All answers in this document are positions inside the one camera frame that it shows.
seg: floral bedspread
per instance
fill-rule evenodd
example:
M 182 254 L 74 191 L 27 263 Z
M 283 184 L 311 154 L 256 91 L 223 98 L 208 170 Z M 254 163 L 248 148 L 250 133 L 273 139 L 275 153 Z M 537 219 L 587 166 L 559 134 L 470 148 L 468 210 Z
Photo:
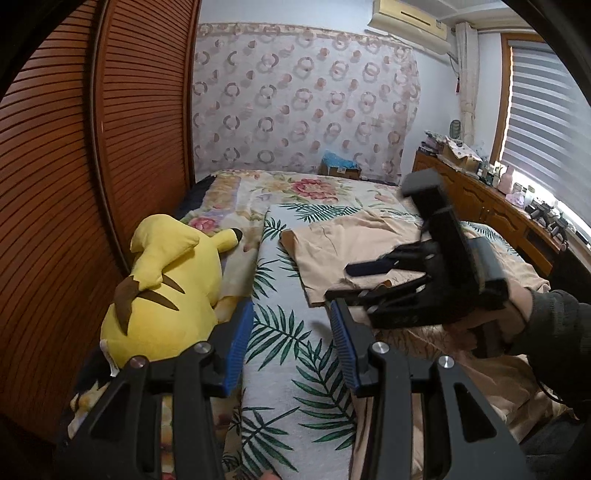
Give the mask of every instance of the floral bedspread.
M 181 221 L 208 234 L 226 228 L 242 231 L 241 244 L 225 258 L 222 297 L 251 295 L 265 214 L 271 205 L 379 208 L 401 204 L 398 187 L 367 181 L 263 170 L 224 170 L 215 175 L 201 207 Z M 405 200 L 402 205 L 411 203 Z
M 422 221 L 400 203 L 376 209 L 409 222 Z M 285 229 L 359 210 L 290 204 L 271 206 L 267 212 L 254 277 L 255 320 L 242 373 L 242 399 L 223 455 L 227 480 L 258 479 L 267 470 L 283 480 L 349 478 L 357 420 L 329 317 L 324 307 L 308 306 L 297 265 L 279 238 Z M 462 227 L 517 256 L 492 228 L 467 222 Z M 404 335 L 398 338 L 399 348 L 400 341 L 412 343 L 413 334 Z

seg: window blind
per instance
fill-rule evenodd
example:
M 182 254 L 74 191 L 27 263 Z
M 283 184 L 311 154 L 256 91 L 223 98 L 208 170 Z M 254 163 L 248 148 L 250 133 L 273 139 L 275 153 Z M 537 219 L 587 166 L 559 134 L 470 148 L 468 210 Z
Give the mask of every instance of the window blind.
M 545 43 L 510 41 L 511 93 L 501 161 L 591 225 L 591 108 Z

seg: air conditioner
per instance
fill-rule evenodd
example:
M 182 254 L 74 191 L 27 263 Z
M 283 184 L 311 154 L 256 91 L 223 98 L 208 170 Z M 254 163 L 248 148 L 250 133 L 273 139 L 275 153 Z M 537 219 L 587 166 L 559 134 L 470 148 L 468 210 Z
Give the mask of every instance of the air conditioner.
M 374 0 L 374 15 L 369 26 L 417 43 L 440 55 L 451 50 L 446 24 L 398 0 Z

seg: white wall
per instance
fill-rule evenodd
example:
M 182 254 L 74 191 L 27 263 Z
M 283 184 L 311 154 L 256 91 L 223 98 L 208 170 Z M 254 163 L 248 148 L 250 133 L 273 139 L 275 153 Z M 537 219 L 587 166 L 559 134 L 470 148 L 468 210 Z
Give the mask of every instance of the white wall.
M 363 34 L 371 16 L 372 0 L 202 0 L 199 22 L 295 24 Z M 425 140 L 424 131 L 446 134 L 449 123 L 460 118 L 457 79 L 449 58 L 418 50 L 415 57 L 421 99 L 404 144 L 403 175 L 413 168 L 415 151 Z
M 474 145 L 482 146 L 482 153 L 490 157 L 495 142 L 496 123 L 501 104 L 503 58 L 501 34 L 478 35 L 480 79 L 476 98 Z

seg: wooden wardrobe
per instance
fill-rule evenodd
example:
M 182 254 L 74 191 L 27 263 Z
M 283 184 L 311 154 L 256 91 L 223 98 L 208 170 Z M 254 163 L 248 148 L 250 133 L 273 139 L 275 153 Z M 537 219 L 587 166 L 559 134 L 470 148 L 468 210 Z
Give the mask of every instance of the wooden wardrobe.
M 193 182 L 198 0 L 86 0 L 0 102 L 0 413 L 52 441 L 129 240 Z

